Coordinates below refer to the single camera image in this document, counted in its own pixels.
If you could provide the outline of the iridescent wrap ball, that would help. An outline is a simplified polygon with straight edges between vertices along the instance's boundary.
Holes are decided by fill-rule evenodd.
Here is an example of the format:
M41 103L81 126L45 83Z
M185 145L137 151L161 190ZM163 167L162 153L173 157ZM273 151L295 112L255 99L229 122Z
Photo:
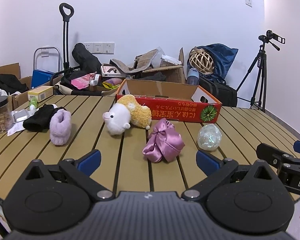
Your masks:
M197 144L205 151L215 151L221 143L222 134L215 124L204 125L198 133Z

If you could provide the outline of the lilac fuzzy slipper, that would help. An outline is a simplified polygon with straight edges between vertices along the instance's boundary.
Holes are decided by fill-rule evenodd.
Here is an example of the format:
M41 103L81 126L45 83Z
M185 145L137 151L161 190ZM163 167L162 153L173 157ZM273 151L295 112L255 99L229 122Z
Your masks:
M67 143L71 134L71 113L59 109L50 120L50 140L55 146Z

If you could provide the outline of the pink satin cloth bundle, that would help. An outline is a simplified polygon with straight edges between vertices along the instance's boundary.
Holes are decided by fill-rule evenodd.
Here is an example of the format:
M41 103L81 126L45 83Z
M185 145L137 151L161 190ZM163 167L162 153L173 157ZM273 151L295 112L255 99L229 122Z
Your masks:
M142 153L152 163L163 160L169 163L174 161L184 147L185 144L181 135L175 130L174 124L162 118L154 125Z

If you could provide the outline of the white plush toy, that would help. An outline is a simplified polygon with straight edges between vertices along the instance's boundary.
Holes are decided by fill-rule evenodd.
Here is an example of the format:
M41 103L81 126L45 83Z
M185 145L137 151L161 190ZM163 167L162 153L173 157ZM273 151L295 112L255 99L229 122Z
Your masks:
M130 129L130 111L121 103L115 103L102 117L110 135L121 135Z

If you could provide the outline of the yellow plush toy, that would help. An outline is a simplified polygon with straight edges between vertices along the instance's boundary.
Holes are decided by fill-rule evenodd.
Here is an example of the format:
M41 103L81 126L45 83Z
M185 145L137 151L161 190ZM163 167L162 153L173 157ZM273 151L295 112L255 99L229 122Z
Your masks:
M124 95L117 100L117 103L123 104L129 110L131 115L130 122L134 126L146 130L150 129L152 122L151 110L149 107L139 104L134 95Z

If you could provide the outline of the folding slatted camping table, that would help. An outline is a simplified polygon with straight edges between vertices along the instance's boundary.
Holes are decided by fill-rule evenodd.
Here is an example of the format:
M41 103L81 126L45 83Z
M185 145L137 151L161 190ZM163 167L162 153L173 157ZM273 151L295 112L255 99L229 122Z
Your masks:
M199 123L175 122L185 143L181 154L171 163L149 163L142 149L148 132L132 127L112 137L104 126L102 114L114 99L99 96L55 95L45 100L64 107L72 115L72 131L66 145L57 147L48 132L21 131L0 134L0 198L5 198L23 170L33 159L55 164L64 158L78 159L93 149L102 154L100 167L92 178L111 191L175 191L182 193L205 178L197 167ZM257 146L264 142L300 158L293 150L296 137L261 111L223 107L217 119L222 140L214 155L252 164Z

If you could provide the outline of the black glove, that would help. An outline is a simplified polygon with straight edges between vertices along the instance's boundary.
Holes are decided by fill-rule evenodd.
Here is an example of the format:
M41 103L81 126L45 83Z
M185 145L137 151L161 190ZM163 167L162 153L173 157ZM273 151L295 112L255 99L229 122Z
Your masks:
M54 107L52 104L44 104L38 108L33 116L23 122L23 128L30 132L42 132L50 126L51 118L58 110L64 107Z

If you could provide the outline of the red fruit cardboard box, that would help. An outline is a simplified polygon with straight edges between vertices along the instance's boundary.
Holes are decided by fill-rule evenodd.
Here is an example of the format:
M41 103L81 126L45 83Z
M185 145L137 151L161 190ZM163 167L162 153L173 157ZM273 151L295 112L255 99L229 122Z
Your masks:
M215 123L222 103L200 86L175 82L125 79L116 100L132 94L152 111L152 119Z

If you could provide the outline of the yellow small carton box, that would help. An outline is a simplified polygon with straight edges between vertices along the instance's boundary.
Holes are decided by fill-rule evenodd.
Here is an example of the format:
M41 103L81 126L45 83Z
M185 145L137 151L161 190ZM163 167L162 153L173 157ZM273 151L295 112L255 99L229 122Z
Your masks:
M29 101L35 98L37 102L42 102L43 100L53 96L53 86L39 86L29 90L27 96Z

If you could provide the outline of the blue water bottle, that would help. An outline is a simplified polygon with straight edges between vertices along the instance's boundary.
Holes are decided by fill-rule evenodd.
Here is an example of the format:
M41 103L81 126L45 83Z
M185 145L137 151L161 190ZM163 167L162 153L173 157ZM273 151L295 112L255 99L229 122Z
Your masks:
M190 68L187 74L186 83L188 85L199 85L199 72L196 68Z

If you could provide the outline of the open brown cardboard box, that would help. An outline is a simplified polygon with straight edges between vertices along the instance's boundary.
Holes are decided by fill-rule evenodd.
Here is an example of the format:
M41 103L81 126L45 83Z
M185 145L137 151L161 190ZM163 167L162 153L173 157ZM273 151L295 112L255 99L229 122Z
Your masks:
M163 50L158 47L145 54L136 56L131 64L125 64L118 59L111 59L109 63L128 79L182 84L186 82L183 49L179 50L178 58L164 54Z

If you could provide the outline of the clear jar with black lid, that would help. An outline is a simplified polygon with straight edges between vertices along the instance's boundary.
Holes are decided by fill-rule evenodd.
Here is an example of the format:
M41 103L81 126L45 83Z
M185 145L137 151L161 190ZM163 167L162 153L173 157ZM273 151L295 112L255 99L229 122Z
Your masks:
M0 96L0 133L7 132L13 126L8 96Z

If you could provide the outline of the black rolled bag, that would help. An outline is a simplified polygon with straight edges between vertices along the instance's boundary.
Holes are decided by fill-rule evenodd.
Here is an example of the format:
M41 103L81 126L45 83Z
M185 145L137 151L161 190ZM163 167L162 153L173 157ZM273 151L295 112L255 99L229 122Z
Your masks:
M72 50L72 57L79 64L81 71L101 75L101 62L90 53L82 43L77 43Z

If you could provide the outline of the blue fabric bag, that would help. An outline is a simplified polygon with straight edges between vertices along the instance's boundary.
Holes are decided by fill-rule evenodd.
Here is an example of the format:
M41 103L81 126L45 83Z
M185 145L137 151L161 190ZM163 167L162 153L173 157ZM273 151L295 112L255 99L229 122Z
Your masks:
M208 62L212 64L212 69L208 70L206 67L202 68L198 63L191 63L191 57L199 57L198 53L205 53L209 55ZM200 77L204 77L212 82L217 82L226 85L226 75L233 64L238 53L237 48L229 48L221 43L214 43L207 46L197 46L191 49L187 66L196 68Z

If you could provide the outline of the woven rattan ball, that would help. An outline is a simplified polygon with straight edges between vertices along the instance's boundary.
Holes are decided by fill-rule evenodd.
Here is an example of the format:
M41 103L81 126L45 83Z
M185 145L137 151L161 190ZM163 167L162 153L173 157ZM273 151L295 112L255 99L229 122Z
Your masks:
M215 68L212 56L205 49L197 47L190 51L189 64L205 75L213 74Z

